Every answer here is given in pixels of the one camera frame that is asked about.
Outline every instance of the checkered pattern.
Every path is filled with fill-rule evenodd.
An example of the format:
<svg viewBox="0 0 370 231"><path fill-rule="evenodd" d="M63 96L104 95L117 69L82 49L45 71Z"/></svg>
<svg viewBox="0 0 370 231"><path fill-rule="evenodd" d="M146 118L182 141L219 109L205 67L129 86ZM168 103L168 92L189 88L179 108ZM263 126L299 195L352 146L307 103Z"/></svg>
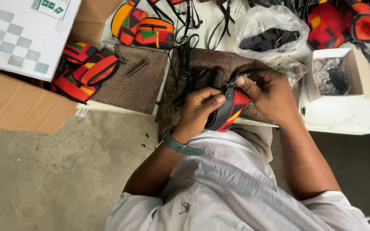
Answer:
<svg viewBox="0 0 370 231"><path fill-rule="evenodd" d="M0 20L9 24L6 31L0 30L0 52L10 55L9 65L23 67L23 63L26 60L34 63L32 65L34 66L33 71L46 74L49 65L38 62L41 53L30 49L32 40L21 36L24 28L11 23L13 17L13 13L0 10Z"/></svg>

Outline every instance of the logo on shirt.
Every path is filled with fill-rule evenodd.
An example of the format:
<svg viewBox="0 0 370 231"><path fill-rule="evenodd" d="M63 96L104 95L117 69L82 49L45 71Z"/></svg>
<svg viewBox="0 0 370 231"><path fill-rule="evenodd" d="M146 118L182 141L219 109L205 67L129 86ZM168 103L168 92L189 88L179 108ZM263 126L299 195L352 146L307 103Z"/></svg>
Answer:
<svg viewBox="0 0 370 231"><path fill-rule="evenodd" d="M189 208L191 207L191 205L188 204L187 202L183 202L181 205L185 208L185 211L180 212L179 215L181 215L183 213L188 213L189 212Z"/></svg>

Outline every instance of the person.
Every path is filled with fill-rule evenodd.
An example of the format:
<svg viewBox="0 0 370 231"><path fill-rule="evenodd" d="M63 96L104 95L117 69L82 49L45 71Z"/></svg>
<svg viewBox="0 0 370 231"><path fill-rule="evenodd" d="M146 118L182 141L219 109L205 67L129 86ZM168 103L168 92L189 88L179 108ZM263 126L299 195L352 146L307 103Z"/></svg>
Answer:
<svg viewBox="0 0 370 231"><path fill-rule="evenodd" d="M236 84L279 124L285 179L294 197L276 185L269 165L270 128L204 130L208 115L225 101L220 90L204 88L188 94L170 133L203 155L184 155L162 142L127 181L107 231L370 230L306 130L287 76L275 70L257 76L261 88L246 76Z"/></svg>

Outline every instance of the man's left hand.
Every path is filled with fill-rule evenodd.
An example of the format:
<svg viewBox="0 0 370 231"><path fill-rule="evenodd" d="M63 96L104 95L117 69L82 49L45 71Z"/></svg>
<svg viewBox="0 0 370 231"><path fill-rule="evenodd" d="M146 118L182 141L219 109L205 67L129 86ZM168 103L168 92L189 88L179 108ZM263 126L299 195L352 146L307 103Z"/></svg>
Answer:
<svg viewBox="0 0 370 231"><path fill-rule="evenodd" d="M171 135L181 144L199 135L208 121L211 112L219 108L225 102L225 96L221 91L211 87L189 93L182 108L182 116Z"/></svg>

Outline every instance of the fingernail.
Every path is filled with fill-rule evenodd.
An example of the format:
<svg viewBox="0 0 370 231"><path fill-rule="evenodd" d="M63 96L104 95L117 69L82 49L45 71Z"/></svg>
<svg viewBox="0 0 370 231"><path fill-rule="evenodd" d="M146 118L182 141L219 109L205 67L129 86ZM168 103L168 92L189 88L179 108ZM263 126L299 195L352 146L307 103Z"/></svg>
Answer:
<svg viewBox="0 0 370 231"><path fill-rule="evenodd" d="M218 103L222 103L222 102L225 100L225 96L224 96L224 95L222 95L222 94L217 95L217 96L215 96L215 100L216 100L216 102L218 102Z"/></svg>
<svg viewBox="0 0 370 231"><path fill-rule="evenodd" d="M245 83L245 78L243 78L242 76L241 77L238 77L235 82L239 86L242 86Z"/></svg>

